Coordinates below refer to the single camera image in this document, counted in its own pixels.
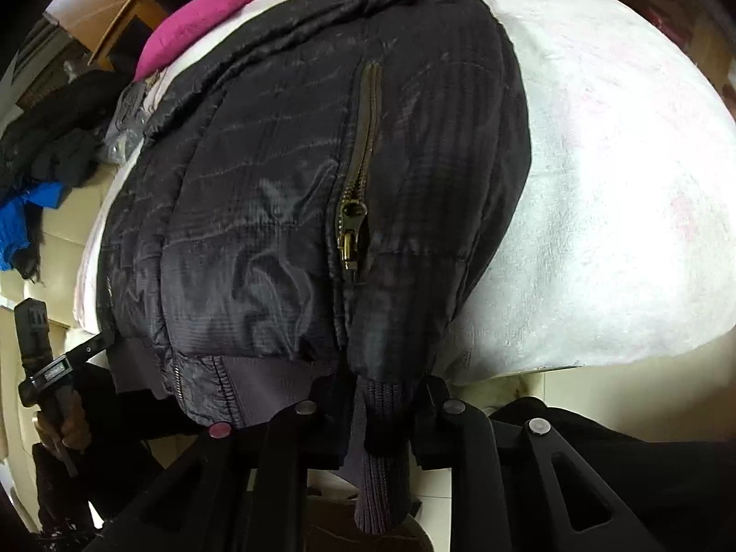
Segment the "person's left hand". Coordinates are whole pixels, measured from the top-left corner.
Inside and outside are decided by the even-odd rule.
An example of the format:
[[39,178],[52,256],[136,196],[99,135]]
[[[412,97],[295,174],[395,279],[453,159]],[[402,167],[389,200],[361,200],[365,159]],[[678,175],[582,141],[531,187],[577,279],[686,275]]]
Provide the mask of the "person's left hand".
[[58,460],[63,460],[63,455],[69,450],[83,452],[91,443],[90,428],[80,395],[74,391],[70,401],[70,413],[58,429],[42,411],[36,411],[34,415],[33,424],[42,445]]

